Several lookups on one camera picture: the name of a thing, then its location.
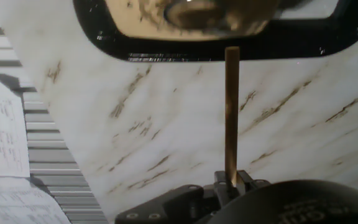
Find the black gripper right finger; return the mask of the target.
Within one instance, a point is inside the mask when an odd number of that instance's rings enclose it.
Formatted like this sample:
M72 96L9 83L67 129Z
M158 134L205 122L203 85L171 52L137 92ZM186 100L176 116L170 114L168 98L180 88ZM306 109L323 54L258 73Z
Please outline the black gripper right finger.
M237 182L244 186L245 191L260 189L269 186L271 183L263 179L253 179L246 171L237 171Z

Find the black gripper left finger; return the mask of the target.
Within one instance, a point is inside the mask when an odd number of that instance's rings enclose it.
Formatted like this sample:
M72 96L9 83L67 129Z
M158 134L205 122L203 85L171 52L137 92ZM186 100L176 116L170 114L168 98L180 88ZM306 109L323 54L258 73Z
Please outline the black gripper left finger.
M214 173L211 185L183 185L115 217L115 224L208 223L239 191L223 171Z

